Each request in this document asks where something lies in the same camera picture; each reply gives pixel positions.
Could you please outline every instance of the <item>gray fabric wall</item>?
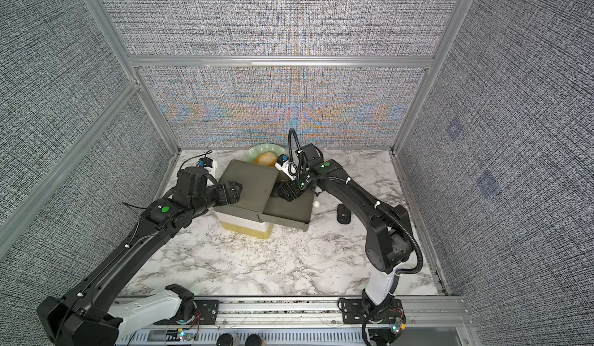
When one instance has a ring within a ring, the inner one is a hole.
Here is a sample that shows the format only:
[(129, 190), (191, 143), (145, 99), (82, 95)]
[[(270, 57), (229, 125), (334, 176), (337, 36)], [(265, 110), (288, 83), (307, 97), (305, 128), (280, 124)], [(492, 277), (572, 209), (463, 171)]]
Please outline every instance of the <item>gray fabric wall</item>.
[(103, 0), (132, 54), (432, 55), (456, 0)]
[(594, 344), (594, 0), (475, 0), (400, 153), (486, 345)]
[(83, 0), (0, 0), (0, 225), (128, 82)]
[(142, 67), (182, 148), (286, 143), (389, 147), (422, 68)]
[(131, 98), (0, 260), (2, 342), (23, 334), (9, 344), (49, 343), (38, 304), (61, 296), (121, 242), (137, 221), (121, 202), (153, 201), (169, 159), (140, 100)]
[[(0, 0), (0, 223), (128, 83), (82, 0)], [(36, 307), (128, 234), (170, 153), (137, 97), (0, 259), (0, 344), (46, 345)]]
[[(430, 57), (456, 0), (103, 2), (133, 55)], [(183, 147), (283, 144), (291, 126), (323, 146), (390, 146), (419, 71), (142, 68)]]

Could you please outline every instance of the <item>electrical wire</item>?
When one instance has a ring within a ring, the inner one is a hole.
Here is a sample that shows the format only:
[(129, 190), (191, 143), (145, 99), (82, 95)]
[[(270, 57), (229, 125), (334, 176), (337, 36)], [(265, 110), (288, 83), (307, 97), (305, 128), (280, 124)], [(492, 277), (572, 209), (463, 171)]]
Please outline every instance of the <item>electrical wire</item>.
[(315, 181), (318, 179), (327, 179), (327, 180), (335, 181), (335, 182), (343, 182), (346, 185), (349, 185), (349, 186), (353, 187), (355, 190), (359, 191), (359, 193), (362, 194), (373, 205), (375, 205), (377, 202), (379, 202), (379, 204), (377, 204), (377, 209), (380, 212), (382, 212), (385, 216), (387, 216), (390, 219), (390, 221), (392, 223), (394, 223), (394, 225), (397, 226), (400, 231), (402, 231), (402, 233), (405, 235), (405, 238), (411, 243), (412, 249), (415, 251), (415, 254), (416, 254), (416, 266), (412, 269), (396, 269), (396, 274), (416, 274), (423, 268), (423, 253), (420, 250), (419, 243), (417, 243), (417, 241), (412, 236), (412, 234), (410, 232), (408, 232), (400, 224), (398, 217), (395, 216), (392, 213), (392, 211), (390, 211), (390, 209), (385, 207), (385, 205), (386, 205), (385, 203), (383, 203), (382, 201), (377, 199), (375, 196), (370, 194), (366, 189), (364, 189), (361, 185), (359, 185), (357, 182), (353, 181), (352, 179), (346, 180), (346, 179), (341, 179), (340, 177), (334, 177), (334, 176), (328, 176), (328, 175), (317, 175), (317, 176), (311, 177), (309, 179), (309, 182)]
[(148, 207), (138, 207), (136, 205), (131, 205), (128, 203), (125, 203), (124, 201), (122, 201), (122, 204), (125, 205), (126, 207), (128, 207), (137, 217), (138, 217), (138, 221), (136, 221), (136, 227), (134, 228), (134, 232), (132, 233), (132, 235), (130, 235), (130, 241), (128, 242), (128, 247), (130, 247), (130, 244), (132, 244), (132, 240), (134, 240), (134, 236), (136, 235), (136, 232), (138, 231), (138, 227), (140, 226), (140, 215), (138, 213), (136, 213), (136, 211), (132, 208), (138, 208), (138, 209), (146, 209)]
[(58, 331), (56, 332), (56, 341), (54, 342), (56, 344), (56, 346), (58, 346), (58, 339), (60, 339), (60, 332), (62, 332), (62, 327), (64, 326), (64, 322), (66, 321), (66, 318), (68, 317), (68, 313), (72, 310), (72, 308), (74, 307), (74, 304), (76, 303), (76, 301), (78, 301), (79, 297), (75, 298), (75, 300), (72, 302), (72, 304), (70, 305), (70, 307), (68, 308), (68, 310), (66, 310), (66, 313), (64, 314), (64, 317), (62, 318), (62, 321), (60, 322), (60, 327), (58, 327)]
[(132, 339), (136, 335), (136, 332), (138, 332), (138, 331), (134, 331), (134, 333), (132, 333), (132, 335), (130, 336), (130, 339), (128, 340), (128, 343), (126, 344), (126, 346), (129, 346), (130, 345), (130, 341), (132, 341)]
[(338, 306), (338, 309), (339, 309), (340, 311), (342, 311), (342, 310), (344, 309), (344, 308), (343, 308), (342, 306), (340, 306), (340, 305), (342, 305), (342, 300), (345, 300), (345, 299), (346, 299), (346, 298), (344, 298), (344, 297), (339, 297), (339, 298), (338, 298), (338, 301), (336, 302), (336, 305)]
[(381, 310), (384, 309), (384, 307), (386, 307), (390, 301), (392, 300), (392, 295), (388, 294), (384, 300), (377, 306), (375, 306), (375, 308), (369, 312), (369, 314), (365, 317), (365, 319), (363, 319), (363, 324), (361, 325), (361, 336), (363, 337), (363, 341), (365, 341), (365, 344), (367, 346), (372, 346), (371, 343), (369, 343), (369, 339), (367, 338), (367, 331), (365, 330), (367, 327), (367, 323), (369, 322), (369, 320), (371, 320), (371, 318), (374, 317), (375, 314), (377, 314), (378, 312), (380, 312)]
[(192, 329), (192, 327), (194, 326), (194, 323), (197, 320), (198, 321), (198, 328), (196, 330), (196, 334), (198, 334), (198, 331), (200, 330), (200, 317), (201, 316), (202, 316), (202, 312), (194, 313), (194, 321), (192, 322), (192, 325), (189, 326), (188, 330)]
[(199, 158), (199, 157), (206, 157), (208, 154), (211, 154), (212, 152), (213, 152), (212, 150), (208, 150), (208, 151), (206, 151), (204, 154), (196, 155), (195, 157), (191, 157), (191, 158), (188, 158), (188, 159), (186, 159), (186, 160), (185, 160), (185, 161), (182, 163), (182, 165), (180, 166), (180, 168), (179, 168), (179, 169), (181, 170), (181, 169), (183, 168), (183, 165), (184, 165), (184, 164), (186, 164), (188, 161), (190, 161), (190, 160), (192, 160), (192, 159)]
[(299, 151), (299, 154), (301, 154), (301, 144), (299, 143), (299, 139), (297, 138), (297, 132), (295, 132), (295, 128), (291, 127), (289, 129), (289, 174), (291, 176), (296, 176), (299, 174), (299, 169), (297, 169), (295, 171), (295, 173), (293, 173), (293, 171), (291, 169), (291, 165), (294, 164), (294, 162), (293, 162), (293, 145), (292, 145), (293, 141), (295, 141), (295, 145), (297, 145), (297, 150)]

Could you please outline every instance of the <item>black cable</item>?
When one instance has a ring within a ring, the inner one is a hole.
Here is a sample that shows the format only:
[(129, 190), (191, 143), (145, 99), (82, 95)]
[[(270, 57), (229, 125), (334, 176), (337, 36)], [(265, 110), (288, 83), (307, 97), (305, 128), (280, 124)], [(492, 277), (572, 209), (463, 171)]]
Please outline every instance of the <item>black cable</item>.
[(318, 151), (318, 155), (323, 159), (324, 158), (324, 154), (322, 153), (322, 150), (320, 150), (316, 145), (314, 145), (314, 147)]
[(391, 300), (392, 300), (392, 296), (390, 294), (388, 294), (384, 298), (384, 300), (379, 305), (375, 306), (375, 309), (370, 311), (370, 313), (365, 317), (365, 319), (363, 319), (363, 324), (361, 325), (361, 336), (363, 337), (363, 341), (365, 341), (365, 344), (367, 346), (372, 346), (371, 343), (369, 343), (369, 339), (367, 338), (367, 332), (365, 331), (365, 327), (367, 327), (367, 323), (369, 322), (369, 320), (371, 320), (371, 318), (373, 318), (373, 316), (375, 314), (377, 314), (385, 306), (387, 306)]
[(390, 286), (390, 291), (388, 292), (386, 297), (382, 300), (382, 302), (379, 305), (375, 306), (375, 308), (372, 311), (370, 311), (370, 313), (365, 317), (365, 319), (363, 319), (363, 324), (361, 325), (361, 336), (363, 336), (363, 341), (365, 341), (365, 344), (367, 346), (372, 346), (369, 343), (369, 340), (367, 338), (367, 332), (365, 331), (367, 323), (371, 320), (371, 318), (374, 317), (375, 314), (384, 310), (386, 306), (390, 305), (390, 301), (392, 300), (392, 298), (394, 298), (394, 292), (396, 291), (396, 287), (398, 286), (399, 280), (400, 277), (398, 275), (395, 275), (394, 281), (392, 282), (392, 286)]
[(188, 158), (188, 159), (186, 159), (186, 160), (185, 160), (185, 161), (182, 163), (182, 165), (181, 165), (181, 167), (180, 167), (179, 169), (181, 170), (181, 169), (183, 168), (183, 165), (184, 165), (184, 164), (186, 164), (188, 161), (190, 161), (190, 160), (192, 160), (192, 159), (199, 158), (199, 157), (206, 157), (208, 154), (210, 154), (210, 153), (212, 153), (212, 152), (213, 152), (212, 150), (208, 150), (208, 151), (206, 151), (204, 154), (196, 155), (195, 157), (191, 157), (191, 158)]
[(125, 205), (126, 207), (128, 207), (134, 213), (136, 213), (136, 211), (133, 208), (136, 208), (136, 209), (146, 209), (146, 208), (148, 208), (148, 207), (139, 207), (137, 205), (126, 203), (125, 201), (122, 201), (122, 204)]
[(299, 143), (299, 139), (297, 138), (297, 132), (295, 132), (295, 129), (293, 127), (291, 127), (289, 129), (289, 174), (291, 176), (299, 174), (298, 169), (295, 173), (293, 173), (293, 171), (291, 170), (291, 165), (294, 164), (294, 162), (293, 162), (293, 140), (295, 141), (295, 144), (297, 145), (297, 150), (299, 150), (299, 153), (301, 153), (301, 144)]
[(74, 307), (74, 304), (76, 303), (76, 301), (78, 300), (79, 297), (77, 297), (72, 304), (70, 305), (70, 307), (68, 308), (68, 310), (66, 310), (66, 313), (64, 314), (64, 317), (62, 318), (62, 321), (60, 322), (60, 327), (58, 327), (58, 331), (56, 333), (56, 341), (54, 342), (56, 346), (58, 346), (58, 339), (60, 338), (60, 332), (62, 332), (62, 327), (64, 326), (64, 322), (66, 321), (66, 318), (68, 317), (68, 313), (72, 310), (72, 308)]
[(132, 244), (132, 240), (134, 240), (134, 236), (136, 235), (136, 232), (138, 231), (138, 227), (140, 226), (140, 215), (138, 213), (136, 213), (136, 211), (134, 209), (132, 209), (132, 207), (138, 208), (138, 209), (146, 209), (148, 207), (145, 207), (145, 208), (138, 207), (136, 205), (131, 205), (131, 204), (125, 203), (123, 201), (122, 201), (122, 204), (125, 205), (126, 207), (128, 207), (138, 217), (138, 220), (136, 221), (136, 227), (134, 228), (134, 232), (132, 233), (130, 241), (128, 242), (128, 245), (130, 245), (130, 244)]
[(128, 343), (126, 344), (126, 346), (129, 346), (130, 345), (130, 341), (132, 341), (132, 339), (136, 335), (136, 332), (138, 332), (138, 331), (134, 331), (134, 333), (132, 333), (132, 335), (130, 336), (130, 339), (128, 340)]
[(346, 298), (344, 298), (344, 297), (339, 297), (339, 298), (338, 298), (338, 301), (336, 302), (336, 305), (338, 306), (338, 309), (339, 309), (340, 311), (342, 311), (342, 310), (344, 309), (344, 307), (341, 307), (340, 305), (342, 305), (342, 300), (345, 300), (345, 299), (346, 299)]
[(309, 179), (309, 182), (315, 181), (316, 179), (329, 179), (331, 181), (344, 182), (347, 185), (353, 187), (355, 190), (359, 191), (359, 193), (361, 193), (363, 196), (365, 196), (367, 198), (367, 200), (370, 201), (372, 204), (375, 205), (375, 203), (379, 201), (380, 204), (377, 206), (377, 209), (380, 212), (382, 212), (384, 215), (386, 215), (390, 219), (390, 221), (392, 221), (392, 223), (394, 223), (398, 227), (398, 229), (400, 229), (400, 231), (402, 231), (402, 233), (405, 235), (405, 237), (411, 243), (412, 249), (415, 251), (415, 254), (416, 254), (416, 266), (414, 268), (412, 268), (412, 269), (396, 269), (396, 273), (397, 274), (416, 274), (423, 268), (423, 253), (420, 250), (419, 244), (417, 243), (415, 238), (412, 236), (412, 234), (409, 233), (408, 231), (406, 231), (406, 229), (400, 224), (400, 221), (398, 220), (398, 218), (396, 216), (394, 216), (391, 213), (390, 209), (388, 209), (384, 206), (385, 203), (382, 203), (379, 199), (377, 199), (375, 196), (370, 194), (366, 189), (361, 187), (361, 185), (359, 185), (352, 179), (350, 179), (347, 183), (346, 179), (341, 179), (339, 177), (328, 176), (328, 175), (317, 175), (317, 176), (311, 177)]

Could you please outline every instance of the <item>metal track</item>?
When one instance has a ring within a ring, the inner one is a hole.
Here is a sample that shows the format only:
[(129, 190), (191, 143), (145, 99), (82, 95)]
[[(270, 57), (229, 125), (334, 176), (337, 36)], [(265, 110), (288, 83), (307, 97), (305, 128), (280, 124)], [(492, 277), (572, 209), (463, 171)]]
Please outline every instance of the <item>metal track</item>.
[(425, 220), (420, 213), (419, 206), (416, 203), (415, 195), (412, 193), (412, 189), (408, 183), (408, 179), (406, 178), (402, 164), (395, 154), (390, 154), (390, 159), (392, 160), (392, 166), (394, 166), (396, 176), (400, 181), (400, 188), (405, 195), (406, 202), (409, 207), (409, 213), (411, 214), (411, 221), (415, 224), (417, 234), (419, 234), (419, 239), (424, 249), (426, 260), (429, 264), (429, 269), (431, 270), (431, 275), (434, 276), (435, 286), (437, 287), (437, 290), (443, 294), (450, 294), (451, 290), (447, 281), (445, 280), (443, 268), (441, 267), (440, 260), (437, 257), (435, 247), (431, 241), (431, 237), (429, 236), (429, 231), (427, 230), (427, 226), (425, 226)]
[(140, 66), (337, 66), (337, 67), (423, 67), (430, 68), (429, 56), (194, 56), (194, 55), (129, 55), (128, 63)]
[(19, 207), (0, 226), (0, 258), (12, 247), (29, 224), (34, 220), (45, 203), (54, 195), (62, 182), (77, 166), (95, 140), (117, 116), (130, 97), (138, 91), (136, 82), (129, 82), (117, 97), (95, 118), (93, 123), (68, 149), (56, 165), (45, 175), (37, 187), (23, 200)]
[(138, 82), (140, 84), (140, 91), (139, 97), (140, 101), (143, 103), (149, 117), (151, 118), (153, 124), (157, 128), (157, 131), (163, 138), (165, 145), (167, 145), (167, 149), (171, 152), (172, 155), (175, 155), (179, 152), (179, 146), (175, 139), (175, 135), (165, 116), (157, 106), (153, 96), (150, 94), (148, 87), (142, 80), (142, 77), (137, 74), (134, 68), (128, 62), (128, 49), (123, 43), (123, 40), (118, 33), (115, 24), (113, 23), (111, 17), (108, 14), (108, 11), (105, 9), (102, 0), (83, 0), (84, 3), (87, 5), (88, 10), (93, 15), (93, 18), (99, 29), (103, 33), (103, 36), (107, 40), (109, 46), (112, 48), (115, 57), (118, 59), (122, 69), (128, 76), (128, 78), (133, 82)]
[(450, 52), (450, 47), (454, 43), (458, 31), (462, 26), (462, 22), (468, 13), (468, 9), (471, 7), (473, 0), (456, 0), (456, 5), (450, 14), (450, 18), (444, 28), (441, 40), (435, 50), (435, 62), (432, 68), (423, 76), (419, 89), (416, 91), (416, 95), (410, 103), (408, 110), (405, 113), (402, 123), (398, 128), (396, 138), (392, 145), (394, 153), (399, 153), (402, 145), (406, 140), (406, 137), (411, 132), (412, 125), (415, 123), (415, 119), (418, 116), (431, 86), (435, 82), (437, 75), (440, 72), (440, 68), (443, 65), (447, 54)]
[[(398, 296), (407, 317), (407, 327), (472, 327), (464, 299), (449, 296)], [(137, 297), (120, 297), (126, 303)], [(337, 306), (338, 296), (316, 297), (196, 297), (197, 300), (219, 300), (215, 325), (205, 329), (292, 329), (292, 328), (360, 328), (342, 322)], [(386, 327), (369, 324), (369, 328)]]

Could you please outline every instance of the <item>white marble surface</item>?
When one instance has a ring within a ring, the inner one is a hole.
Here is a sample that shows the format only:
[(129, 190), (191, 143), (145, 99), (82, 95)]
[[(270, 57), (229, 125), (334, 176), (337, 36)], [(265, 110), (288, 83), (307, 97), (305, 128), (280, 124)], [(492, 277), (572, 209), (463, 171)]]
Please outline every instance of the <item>white marble surface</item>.
[[(184, 151), (177, 169), (199, 151)], [(244, 150), (215, 150), (217, 176)], [(392, 205), (405, 204), (386, 150), (323, 150), (369, 192)], [(150, 295), (178, 283), (199, 295), (349, 295), (365, 288), (372, 265), (364, 252), (365, 227), (353, 215), (336, 221), (340, 203), (328, 193), (317, 197), (307, 232), (275, 225), (268, 240), (224, 230), (214, 212), (196, 218), (157, 251), (123, 289), (123, 296)], [(407, 265), (416, 265), (414, 253)], [(420, 273), (402, 275), (399, 295), (435, 295), (427, 264)]]

